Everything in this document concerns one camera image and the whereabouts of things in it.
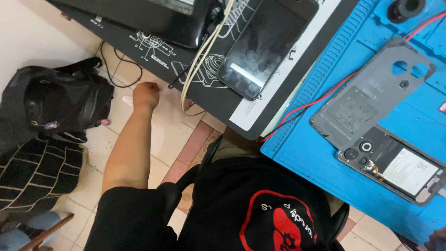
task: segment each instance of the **laptop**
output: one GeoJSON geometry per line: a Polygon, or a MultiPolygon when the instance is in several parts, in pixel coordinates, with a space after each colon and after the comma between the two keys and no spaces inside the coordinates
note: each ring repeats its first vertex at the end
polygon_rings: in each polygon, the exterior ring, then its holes
{"type": "Polygon", "coordinates": [[[102,16],[187,48],[197,48],[217,0],[48,0],[102,16]]]}

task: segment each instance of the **wooden chair leg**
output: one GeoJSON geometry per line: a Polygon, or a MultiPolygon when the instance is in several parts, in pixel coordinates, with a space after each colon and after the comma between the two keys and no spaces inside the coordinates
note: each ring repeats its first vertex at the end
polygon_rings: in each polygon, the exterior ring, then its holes
{"type": "Polygon", "coordinates": [[[52,247],[40,247],[37,251],[54,251],[52,247]]]}
{"type": "Polygon", "coordinates": [[[28,251],[30,249],[33,249],[33,251],[40,250],[38,247],[42,242],[50,236],[52,233],[56,232],[57,229],[61,228],[63,225],[65,225],[67,222],[71,221],[73,219],[74,214],[71,213],[61,221],[59,221],[57,224],[52,226],[47,231],[41,232],[36,238],[32,239],[30,243],[26,244],[23,248],[21,248],[19,251],[28,251]]]}

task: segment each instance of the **red wire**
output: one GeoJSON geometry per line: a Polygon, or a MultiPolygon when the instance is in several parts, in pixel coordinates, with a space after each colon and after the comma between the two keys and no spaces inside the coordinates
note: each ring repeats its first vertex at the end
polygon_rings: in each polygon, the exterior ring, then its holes
{"type": "Polygon", "coordinates": [[[446,13],[441,14],[438,17],[432,18],[432,20],[429,20],[428,22],[426,22],[425,24],[423,24],[420,28],[418,28],[414,33],[412,33],[412,35],[410,35],[407,39],[406,42],[409,42],[410,39],[412,39],[420,30],[422,30],[424,27],[426,27],[426,25],[432,23],[433,21],[442,18],[442,17],[446,17],[446,13]]]}
{"type": "MultiPolygon", "coordinates": [[[[285,119],[288,118],[288,116],[291,115],[292,113],[294,113],[295,111],[298,111],[298,110],[303,109],[303,108],[305,108],[305,107],[312,106],[312,105],[314,105],[314,104],[316,104],[316,103],[318,103],[318,102],[324,100],[326,97],[330,96],[330,95],[331,95],[332,93],[334,93],[334,92],[335,92],[335,91],[336,91],[336,90],[337,90],[343,83],[345,83],[345,81],[349,80],[349,79],[350,79],[351,77],[353,77],[355,74],[356,74],[356,72],[351,73],[349,76],[347,76],[346,78],[344,78],[341,82],[339,82],[339,83],[333,88],[333,90],[331,90],[329,93],[325,94],[325,95],[324,95],[323,97],[321,97],[320,99],[318,99],[318,100],[316,100],[316,101],[314,101],[314,102],[311,102],[311,103],[309,103],[309,104],[306,104],[306,105],[304,105],[304,106],[301,106],[301,107],[299,107],[299,108],[296,108],[296,109],[292,110],[291,112],[289,112],[289,113],[282,119],[282,121],[279,123],[278,126],[280,126],[281,124],[283,124],[283,122],[285,121],[285,119]]],[[[262,139],[260,142],[265,142],[265,141],[268,140],[271,136],[273,136],[275,133],[276,133],[276,131],[273,132],[273,133],[272,133],[271,135],[269,135],[268,137],[262,139]]]]}
{"type": "MultiPolygon", "coordinates": [[[[432,18],[431,20],[427,21],[425,24],[423,24],[420,28],[418,28],[416,31],[414,31],[414,33],[412,33],[407,39],[406,42],[408,42],[409,40],[411,40],[418,32],[420,32],[420,30],[422,30],[424,27],[426,27],[428,24],[432,23],[433,21],[442,18],[442,17],[446,17],[446,13],[441,14],[438,17],[432,18]]],[[[336,91],[343,83],[345,83],[345,81],[349,80],[351,77],[353,77],[356,74],[356,72],[351,73],[349,76],[347,76],[346,78],[344,78],[344,80],[342,80],[341,82],[339,82],[335,88],[333,90],[331,90],[329,93],[327,93],[326,95],[324,95],[323,97],[321,97],[320,99],[309,103],[307,105],[301,106],[299,108],[296,108],[294,110],[292,110],[291,112],[289,112],[283,119],[282,121],[279,123],[278,127],[283,124],[283,122],[285,121],[286,118],[288,118],[289,115],[291,115],[292,113],[294,113],[295,111],[298,111],[300,109],[303,109],[305,107],[309,107],[312,106],[322,100],[324,100],[326,97],[328,97],[329,95],[331,95],[334,91],[336,91]]],[[[265,142],[266,140],[268,140],[269,138],[271,138],[271,136],[273,136],[276,133],[276,131],[274,131],[271,135],[269,135],[268,137],[262,139],[260,142],[265,142]]]]}

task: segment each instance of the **black desk mat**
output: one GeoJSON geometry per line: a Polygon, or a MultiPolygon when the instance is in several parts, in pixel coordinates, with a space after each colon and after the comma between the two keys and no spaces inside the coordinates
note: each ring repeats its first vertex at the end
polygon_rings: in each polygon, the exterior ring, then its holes
{"type": "MultiPolygon", "coordinates": [[[[224,56],[230,50],[260,2],[261,0],[236,0],[238,12],[235,12],[234,16],[228,18],[227,25],[220,32],[219,38],[215,41],[200,71],[194,77],[193,83],[190,85],[187,93],[187,96],[200,107],[245,138],[251,140],[258,138],[264,131],[289,94],[295,89],[299,81],[348,17],[358,0],[341,0],[315,39],[300,57],[296,66],[276,91],[267,107],[260,114],[250,130],[245,131],[229,120],[241,102],[242,97],[221,84],[215,78],[215,72],[218,69],[219,62],[221,63],[224,56]]],[[[185,49],[173,43],[167,43],[157,37],[120,26],[117,23],[105,19],[96,19],[96,15],[63,4],[52,4],[158,78],[168,83],[174,80],[177,74],[181,73],[183,68],[195,56],[195,51],[185,49]]],[[[174,87],[182,90],[185,79],[185,76],[181,77],[174,84],[174,87]]]]}

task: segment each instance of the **fist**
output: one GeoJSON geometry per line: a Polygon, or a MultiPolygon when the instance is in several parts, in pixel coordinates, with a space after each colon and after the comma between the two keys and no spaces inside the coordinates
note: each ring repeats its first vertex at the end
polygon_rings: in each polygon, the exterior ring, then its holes
{"type": "Polygon", "coordinates": [[[136,110],[154,110],[160,101],[160,88],[157,83],[144,82],[133,90],[133,108],[136,110]]]}
{"type": "Polygon", "coordinates": [[[427,251],[443,251],[446,249],[446,227],[434,231],[434,234],[429,235],[429,241],[424,243],[427,251]]]}

